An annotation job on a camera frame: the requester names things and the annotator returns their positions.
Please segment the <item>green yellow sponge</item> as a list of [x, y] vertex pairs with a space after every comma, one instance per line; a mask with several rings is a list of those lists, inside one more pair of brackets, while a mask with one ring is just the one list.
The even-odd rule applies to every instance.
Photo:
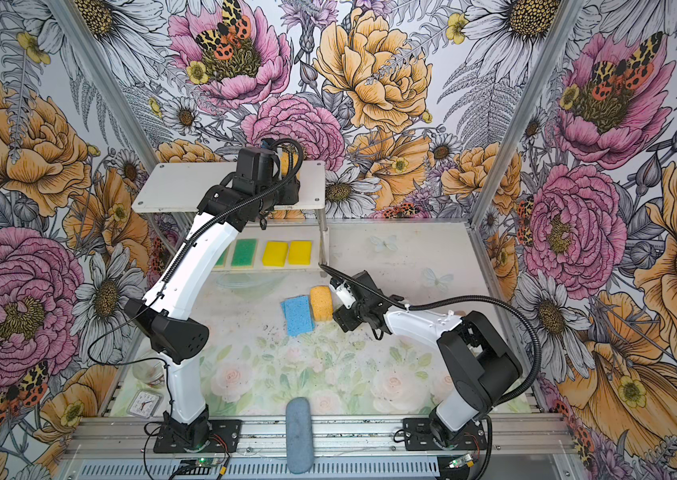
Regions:
[[216, 260], [216, 267], [224, 267], [226, 265], [226, 257], [228, 257], [228, 249], [224, 249], [218, 260]]
[[256, 250], [258, 250], [258, 240], [256, 239], [240, 239], [236, 241], [230, 267], [234, 269], [254, 267]]

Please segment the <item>orange cellulose sponge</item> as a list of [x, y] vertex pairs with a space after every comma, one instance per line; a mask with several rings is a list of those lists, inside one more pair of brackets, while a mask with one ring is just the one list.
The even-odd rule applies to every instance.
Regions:
[[300, 164], [300, 156], [294, 148], [284, 147], [280, 149], [280, 171], [282, 172], [282, 178], [288, 175], [290, 169], [298, 167], [298, 164]]

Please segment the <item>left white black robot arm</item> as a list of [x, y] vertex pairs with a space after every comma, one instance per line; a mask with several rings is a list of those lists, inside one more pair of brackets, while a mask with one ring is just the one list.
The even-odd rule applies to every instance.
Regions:
[[290, 138], [266, 138], [240, 150], [236, 169], [204, 193], [188, 237], [160, 280], [142, 299], [126, 303], [126, 315], [164, 366], [168, 408], [160, 432], [170, 447], [200, 451], [212, 436], [200, 388], [200, 353], [210, 330], [190, 317], [200, 289], [248, 224], [266, 224], [274, 208], [296, 204], [304, 158], [304, 148]]

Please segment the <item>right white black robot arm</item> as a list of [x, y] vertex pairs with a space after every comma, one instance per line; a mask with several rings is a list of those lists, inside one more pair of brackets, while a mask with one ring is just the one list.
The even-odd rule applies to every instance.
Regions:
[[349, 276], [326, 265], [322, 270], [341, 302], [332, 317], [342, 331], [366, 324], [378, 338], [400, 336], [440, 353], [452, 392], [429, 414], [429, 431], [438, 447], [452, 448], [468, 423], [482, 420], [508, 400], [523, 369], [483, 313], [414, 307], [401, 296], [383, 294], [365, 271]]

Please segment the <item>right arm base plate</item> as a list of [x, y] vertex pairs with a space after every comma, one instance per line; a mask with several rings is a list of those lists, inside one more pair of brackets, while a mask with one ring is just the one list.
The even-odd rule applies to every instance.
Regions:
[[470, 421], [460, 430], [451, 431], [433, 417], [406, 417], [401, 422], [401, 432], [394, 435], [407, 451], [473, 451], [484, 450], [487, 445], [486, 430]]

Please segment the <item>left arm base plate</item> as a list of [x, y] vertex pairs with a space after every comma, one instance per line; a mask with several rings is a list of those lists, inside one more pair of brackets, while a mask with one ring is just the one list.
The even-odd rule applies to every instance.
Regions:
[[192, 424], [182, 424], [168, 418], [156, 434], [154, 453], [236, 453], [240, 430], [242, 420], [200, 418]]

